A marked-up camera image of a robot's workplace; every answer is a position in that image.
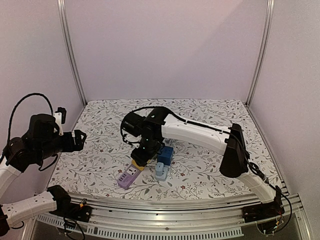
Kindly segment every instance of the robotic arm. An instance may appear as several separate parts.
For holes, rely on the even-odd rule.
[[[0,162],[0,198],[10,184],[23,173],[29,165],[39,165],[43,171],[52,166],[62,152],[81,151],[87,135],[80,130],[63,132],[67,111],[59,107],[53,115],[38,114],[30,119],[29,129],[22,137],[14,137],[3,149]],[[42,168],[43,161],[49,157],[55,160]],[[52,186],[34,197],[10,204],[0,205],[0,236],[23,220],[46,212],[66,216],[76,204],[61,186]]]
[[[157,154],[164,138],[187,141],[223,155],[220,172],[242,181],[258,196],[262,203],[258,208],[243,209],[248,222],[284,213],[280,188],[272,188],[258,166],[249,162],[250,154],[246,151],[240,125],[210,125],[176,115],[166,107],[152,107],[154,109],[146,117],[135,113],[146,108],[151,107],[128,113],[120,127],[123,140],[136,147],[131,157],[138,166],[144,167]]]

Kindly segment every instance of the floral pattern surface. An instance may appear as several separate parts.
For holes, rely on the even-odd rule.
[[[183,117],[218,126],[240,124],[251,161],[274,185],[280,178],[272,159],[246,108],[239,100],[129,99],[90,101],[75,129],[87,134],[84,149],[63,153],[49,186],[61,185],[69,192],[135,200],[198,200],[250,193],[239,180],[223,176],[222,155],[179,140],[165,140],[174,148],[166,181],[155,179],[156,161],[149,163],[128,190],[117,179],[131,164],[133,147],[120,135],[120,123],[131,110],[144,106],[165,106]],[[140,111],[146,116],[150,110]]]

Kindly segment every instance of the white wall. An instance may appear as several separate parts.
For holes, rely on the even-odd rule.
[[[245,100],[266,0],[68,0],[88,100]]]
[[[40,92],[48,96],[55,110],[65,107],[65,131],[71,129],[82,106],[66,54],[57,1],[2,1],[0,19],[2,151],[11,111],[24,95]],[[33,96],[18,107],[11,136],[22,136],[28,129],[30,116],[37,113],[49,113],[49,107],[43,99]],[[43,191],[52,171],[53,167],[42,173],[38,166],[28,168],[13,182],[0,203],[20,201]],[[17,239],[18,234],[19,231],[11,230],[1,239]]]
[[[275,2],[252,110],[320,239],[320,1]]]

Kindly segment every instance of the yellow object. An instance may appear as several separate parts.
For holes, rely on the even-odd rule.
[[[132,159],[131,161],[132,165],[135,166],[137,169],[139,169],[141,172],[145,169],[144,166],[138,166],[135,160]]]

